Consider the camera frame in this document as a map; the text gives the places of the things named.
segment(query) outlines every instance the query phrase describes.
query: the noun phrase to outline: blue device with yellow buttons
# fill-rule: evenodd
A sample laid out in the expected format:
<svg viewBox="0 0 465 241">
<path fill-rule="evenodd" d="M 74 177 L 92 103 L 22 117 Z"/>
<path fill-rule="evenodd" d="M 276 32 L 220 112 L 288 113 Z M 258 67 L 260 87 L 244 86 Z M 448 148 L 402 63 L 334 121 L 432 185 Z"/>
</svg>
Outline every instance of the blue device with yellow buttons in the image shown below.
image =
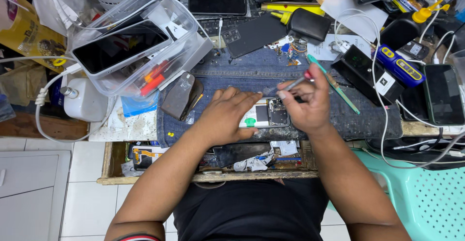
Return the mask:
<svg viewBox="0 0 465 241">
<path fill-rule="evenodd" d="M 405 85 L 413 88 L 425 80 L 425 75 L 417 70 L 387 45 L 378 48 L 376 59 Z"/>
</svg>

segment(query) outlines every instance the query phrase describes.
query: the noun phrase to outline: person's left hand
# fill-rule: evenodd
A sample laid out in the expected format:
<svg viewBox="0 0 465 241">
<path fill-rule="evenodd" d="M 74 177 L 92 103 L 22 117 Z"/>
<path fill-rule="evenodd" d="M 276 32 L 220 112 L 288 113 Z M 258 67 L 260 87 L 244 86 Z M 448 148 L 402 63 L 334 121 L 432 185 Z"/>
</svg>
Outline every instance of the person's left hand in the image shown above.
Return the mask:
<svg viewBox="0 0 465 241">
<path fill-rule="evenodd" d="M 201 133 L 210 146 L 219 146 L 244 140 L 258 133 L 257 128 L 239 128 L 239 122 L 262 93 L 241 92 L 229 87 L 217 90 L 199 120 L 191 129 Z"/>
</svg>

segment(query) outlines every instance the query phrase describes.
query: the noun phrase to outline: black t-shirt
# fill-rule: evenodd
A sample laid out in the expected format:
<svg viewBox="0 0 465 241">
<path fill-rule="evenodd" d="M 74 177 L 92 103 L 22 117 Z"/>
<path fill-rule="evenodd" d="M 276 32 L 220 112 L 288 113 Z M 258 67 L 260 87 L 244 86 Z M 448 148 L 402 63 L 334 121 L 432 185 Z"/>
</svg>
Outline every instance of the black t-shirt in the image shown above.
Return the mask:
<svg viewBox="0 0 465 241">
<path fill-rule="evenodd" d="M 322 240 L 328 197 L 318 178 L 228 181 L 204 189 L 194 184 L 174 210 L 178 239 Z"/>
</svg>

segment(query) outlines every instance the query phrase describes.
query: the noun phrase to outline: phone back cover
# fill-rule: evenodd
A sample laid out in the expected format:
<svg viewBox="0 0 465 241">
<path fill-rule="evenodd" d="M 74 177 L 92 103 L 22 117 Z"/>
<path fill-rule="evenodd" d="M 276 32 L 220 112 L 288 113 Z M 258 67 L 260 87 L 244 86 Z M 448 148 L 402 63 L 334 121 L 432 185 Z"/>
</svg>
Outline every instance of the phone back cover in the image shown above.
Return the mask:
<svg viewBox="0 0 465 241">
<path fill-rule="evenodd" d="M 252 21 L 223 31 L 223 40 L 234 59 L 287 35 L 286 26 L 279 18 L 264 14 Z"/>
</svg>

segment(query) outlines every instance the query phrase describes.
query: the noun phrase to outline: blue denim cloth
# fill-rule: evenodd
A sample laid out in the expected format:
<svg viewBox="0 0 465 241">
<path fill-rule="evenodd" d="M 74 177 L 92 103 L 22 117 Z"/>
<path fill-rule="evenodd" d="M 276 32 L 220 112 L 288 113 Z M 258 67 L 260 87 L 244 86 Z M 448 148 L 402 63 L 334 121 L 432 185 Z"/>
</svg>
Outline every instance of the blue denim cloth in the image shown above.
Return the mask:
<svg viewBox="0 0 465 241">
<path fill-rule="evenodd" d="M 197 64 L 191 73 L 204 85 L 204 96 L 197 102 L 186 121 L 178 121 L 157 109 L 157 140 L 161 147 L 166 148 L 174 144 L 179 137 L 190 126 L 190 118 L 198 120 L 203 109 L 210 102 L 215 90 L 234 86 L 242 91 L 263 92 L 263 96 L 275 96 L 276 85 L 285 80 L 294 80 L 302 76 L 308 68 L 305 53 L 298 60 L 302 63 L 298 66 L 287 66 L 288 60 L 285 54 L 277 56 L 277 52 L 261 48 L 238 59 L 231 59 L 227 50 L 220 56 L 215 56 L 216 50 L 212 50 L 205 56 L 203 64 Z M 384 111 L 376 107 L 361 92 L 343 78 L 336 70 L 331 68 L 331 61 L 321 61 L 321 65 L 338 82 L 341 89 L 349 99 L 360 110 L 357 115 L 344 102 L 344 100 L 330 89 L 331 122 L 339 131 L 340 135 L 348 139 L 380 138 L 384 129 Z M 160 92 L 158 104 L 161 106 L 169 90 L 176 81 L 172 82 Z M 389 124 L 386 138 L 399 138 L 402 136 L 400 124 L 400 110 L 397 105 L 391 105 L 388 109 Z M 264 128 L 260 133 L 248 141 L 283 141 L 283 140 L 306 140 L 304 132 L 290 125 L 287 128 Z"/>
</svg>

